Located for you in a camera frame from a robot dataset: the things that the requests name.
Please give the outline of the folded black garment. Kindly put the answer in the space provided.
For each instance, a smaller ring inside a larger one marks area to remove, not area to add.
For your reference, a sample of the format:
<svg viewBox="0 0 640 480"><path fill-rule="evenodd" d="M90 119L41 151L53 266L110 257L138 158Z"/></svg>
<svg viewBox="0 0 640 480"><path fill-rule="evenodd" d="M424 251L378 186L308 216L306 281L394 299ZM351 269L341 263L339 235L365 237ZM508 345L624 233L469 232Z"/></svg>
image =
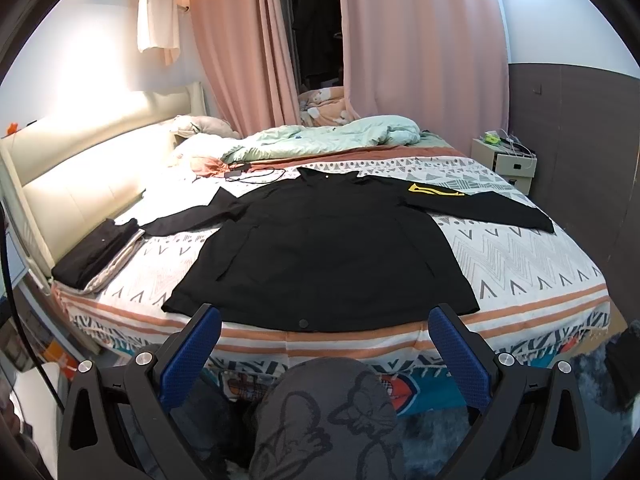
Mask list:
<svg viewBox="0 0 640 480"><path fill-rule="evenodd" d="M139 232L136 219L116 224L105 219L52 269L52 278L74 289L84 289Z"/></svg>

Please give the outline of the white hanging garment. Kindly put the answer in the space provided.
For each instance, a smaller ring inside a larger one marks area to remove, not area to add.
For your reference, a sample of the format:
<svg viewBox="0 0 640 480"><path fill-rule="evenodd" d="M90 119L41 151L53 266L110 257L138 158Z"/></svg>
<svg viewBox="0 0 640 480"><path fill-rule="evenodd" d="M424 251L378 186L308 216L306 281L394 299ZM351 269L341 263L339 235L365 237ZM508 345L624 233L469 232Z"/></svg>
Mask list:
<svg viewBox="0 0 640 480"><path fill-rule="evenodd" d="M139 0L137 47L139 52L160 51L167 66L180 55L177 0Z"/></svg>

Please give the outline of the peach cartoon blanket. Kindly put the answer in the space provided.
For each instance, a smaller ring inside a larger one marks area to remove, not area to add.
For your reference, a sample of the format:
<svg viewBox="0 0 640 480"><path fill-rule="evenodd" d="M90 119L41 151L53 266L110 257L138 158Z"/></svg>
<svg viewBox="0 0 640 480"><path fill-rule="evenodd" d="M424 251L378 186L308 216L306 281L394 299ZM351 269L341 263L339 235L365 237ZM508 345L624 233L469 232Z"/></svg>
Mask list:
<svg viewBox="0 0 640 480"><path fill-rule="evenodd" d="M355 119L347 109L342 86L301 93L298 105L300 119L307 127L344 126Z"/></svg>

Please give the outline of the black power adapter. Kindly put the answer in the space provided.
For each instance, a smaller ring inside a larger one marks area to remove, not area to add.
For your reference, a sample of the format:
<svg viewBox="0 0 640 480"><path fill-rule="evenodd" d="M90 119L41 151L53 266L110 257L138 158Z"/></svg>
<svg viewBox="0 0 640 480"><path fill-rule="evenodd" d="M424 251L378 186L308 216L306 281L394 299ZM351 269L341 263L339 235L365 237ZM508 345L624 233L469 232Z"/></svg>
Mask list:
<svg viewBox="0 0 640 480"><path fill-rule="evenodd" d="M247 172L248 170L250 170L250 163L244 162L244 164L231 168L224 174L224 177L227 180L239 178L242 176L242 174L244 174L244 172Z"/></svg>

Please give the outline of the black jacket yellow patch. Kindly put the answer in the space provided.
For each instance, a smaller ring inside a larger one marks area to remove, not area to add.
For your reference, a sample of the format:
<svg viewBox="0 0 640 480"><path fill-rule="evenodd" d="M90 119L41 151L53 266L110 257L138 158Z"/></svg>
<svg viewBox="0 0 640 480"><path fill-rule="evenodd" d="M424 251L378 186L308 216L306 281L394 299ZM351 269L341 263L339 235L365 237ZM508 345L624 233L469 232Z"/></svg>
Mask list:
<svg viewBox="0 0 640 480"><path fill-rule="evenodd" d="M441 214L551 232L539 209L495 192L326 174L242 196L219 190L205 206L156 219L152 236L210 229L198 258L164 302L168 313L203 304L224 322L282 332L346 333L423 322L440 304L478 304L439 229Z"/></svg>

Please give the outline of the left pink curtain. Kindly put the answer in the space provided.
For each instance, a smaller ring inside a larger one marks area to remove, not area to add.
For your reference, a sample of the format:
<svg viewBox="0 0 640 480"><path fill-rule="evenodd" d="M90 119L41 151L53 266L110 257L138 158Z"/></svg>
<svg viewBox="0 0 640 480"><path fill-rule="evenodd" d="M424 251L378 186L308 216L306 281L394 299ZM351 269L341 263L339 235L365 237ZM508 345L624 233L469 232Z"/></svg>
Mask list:
<svg viewBox="0 0 640 480"><path fill-rule="evenodd" d="M281 0L190 0L216 107L241 136L300 122Z"/></svg>

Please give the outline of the grey white pillow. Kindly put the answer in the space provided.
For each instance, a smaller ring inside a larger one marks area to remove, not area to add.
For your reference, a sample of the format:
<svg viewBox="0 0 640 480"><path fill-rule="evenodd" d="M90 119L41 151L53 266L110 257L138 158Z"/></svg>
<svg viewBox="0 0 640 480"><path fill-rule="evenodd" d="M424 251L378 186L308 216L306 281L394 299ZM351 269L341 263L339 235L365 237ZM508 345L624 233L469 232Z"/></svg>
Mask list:
<svg viewBox="0 0 640 480"><path fill-rule="evenodd" d="M172 123L172 130L177 136L190 138L194 134L205 133L222 138L239 139L241 136L223 119L212 116L177 116Z"/></svg>

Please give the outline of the mint green duvet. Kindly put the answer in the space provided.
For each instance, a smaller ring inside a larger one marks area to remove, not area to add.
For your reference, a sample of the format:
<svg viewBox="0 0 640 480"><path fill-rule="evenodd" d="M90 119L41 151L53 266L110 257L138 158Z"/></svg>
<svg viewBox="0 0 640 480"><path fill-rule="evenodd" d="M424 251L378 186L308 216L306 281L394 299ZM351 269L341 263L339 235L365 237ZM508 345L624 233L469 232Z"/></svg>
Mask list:
<svg viewBox="0 0 640 480"><path fill-rule="evenodd" d="M407 146L421 140L421 129L397 115L360 118L342 126L281 126L262 130L220 148L216 157L237 162L318 156L376 146Z"/></svg>

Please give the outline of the white bedside cabinet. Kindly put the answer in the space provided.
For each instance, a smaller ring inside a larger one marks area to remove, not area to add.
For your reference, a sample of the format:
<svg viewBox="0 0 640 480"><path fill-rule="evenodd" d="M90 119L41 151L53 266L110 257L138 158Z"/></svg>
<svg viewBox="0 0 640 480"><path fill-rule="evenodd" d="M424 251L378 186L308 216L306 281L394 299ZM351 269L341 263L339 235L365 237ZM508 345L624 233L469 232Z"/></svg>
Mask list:
<svg viewBox="0 0 640 480"><path fill-rule="evenodd" d="M537 169L534 154L519 151L512 145L490 145L474 139L471 156L521 193L529 194Z"/></svg>

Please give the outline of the orange brown cloth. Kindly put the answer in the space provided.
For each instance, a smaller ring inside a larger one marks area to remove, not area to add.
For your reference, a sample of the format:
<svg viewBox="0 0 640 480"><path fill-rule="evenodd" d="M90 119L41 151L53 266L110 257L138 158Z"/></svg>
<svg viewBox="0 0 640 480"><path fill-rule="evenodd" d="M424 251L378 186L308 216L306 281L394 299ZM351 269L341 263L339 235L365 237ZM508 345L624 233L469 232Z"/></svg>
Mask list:
<svg viewBox="0 0 640 480"><path fill-rule="evenodd" d="M190 161L190 167L201 178L224 177L231 171L225 162L216 157L195 156Z"/></svg>

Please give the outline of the folded beige garment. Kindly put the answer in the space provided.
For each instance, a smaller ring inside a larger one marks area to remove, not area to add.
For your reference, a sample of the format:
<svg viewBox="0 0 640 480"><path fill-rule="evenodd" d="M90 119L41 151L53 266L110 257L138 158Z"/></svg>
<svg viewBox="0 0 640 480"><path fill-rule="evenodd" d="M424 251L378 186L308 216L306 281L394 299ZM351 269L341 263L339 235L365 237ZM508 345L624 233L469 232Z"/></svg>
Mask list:
<svg viewBox="0 0 640 480"><path fill-rule="evenodd" d="M113 258L104 266L104 268L94 276L81 293L85 296L97 294L104 289L108 283L126 266L130 259L136 254L144 243L144 231L140 229L131 240L119 249Z"/></svg>

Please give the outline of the pink curtain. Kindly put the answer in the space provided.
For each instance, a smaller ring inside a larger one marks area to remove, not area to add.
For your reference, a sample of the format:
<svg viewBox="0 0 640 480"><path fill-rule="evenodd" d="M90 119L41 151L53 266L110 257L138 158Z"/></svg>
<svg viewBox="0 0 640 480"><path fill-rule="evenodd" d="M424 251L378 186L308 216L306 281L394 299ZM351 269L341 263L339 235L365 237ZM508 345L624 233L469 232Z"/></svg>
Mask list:
<svg viewBox="0 0 640 480"><path fill-rule="evenodd" d="M216 107L241 136L300 122L281 0L190 0Z"/></svg>
<svg viewBox="0 0 640 480"><path fill-rule="evenodd" d="M462 153L508 122L498 0L341 0L345 102L399 115Z"/></svg>

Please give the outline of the cream padded headboard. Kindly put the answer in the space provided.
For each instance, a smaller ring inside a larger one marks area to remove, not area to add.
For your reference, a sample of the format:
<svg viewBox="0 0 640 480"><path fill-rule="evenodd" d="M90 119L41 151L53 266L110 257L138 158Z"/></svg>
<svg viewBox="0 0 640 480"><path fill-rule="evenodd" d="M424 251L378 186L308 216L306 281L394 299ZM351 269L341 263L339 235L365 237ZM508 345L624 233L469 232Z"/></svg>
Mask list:
<svg viewBox="0 0 640 480"><path fill-rule="evenodd" d="M32 270L50 278L82 238L134 204L175 148L171 119L205 113L194 81L59 110L3 138L3 203Z"/></svg>

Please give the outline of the green object on cabinet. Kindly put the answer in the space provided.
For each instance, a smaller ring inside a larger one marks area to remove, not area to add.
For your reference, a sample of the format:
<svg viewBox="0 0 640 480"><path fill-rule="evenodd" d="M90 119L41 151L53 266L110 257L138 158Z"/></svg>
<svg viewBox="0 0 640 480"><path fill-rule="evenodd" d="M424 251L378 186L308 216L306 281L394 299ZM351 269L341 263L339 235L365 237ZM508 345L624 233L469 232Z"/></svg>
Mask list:
<svg viewBox="0 0 640 480"><path fill-rule="evenodd" d="M497 145L501 142L501 139L497 131L490 130L484 133L483 141L487 144Z"/></svg>

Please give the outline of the right pink curtain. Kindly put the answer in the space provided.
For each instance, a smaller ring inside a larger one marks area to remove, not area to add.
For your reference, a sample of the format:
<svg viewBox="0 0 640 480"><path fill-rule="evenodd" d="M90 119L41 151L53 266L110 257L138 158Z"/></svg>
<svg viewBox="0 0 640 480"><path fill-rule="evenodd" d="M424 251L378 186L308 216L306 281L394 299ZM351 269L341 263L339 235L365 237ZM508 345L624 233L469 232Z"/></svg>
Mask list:
<svg viewBox="0 0 640 480"><path fill-rule="evenodd" d="M399 115L462 153L508 122L498 0L341 0L345 102Z"/></svg>

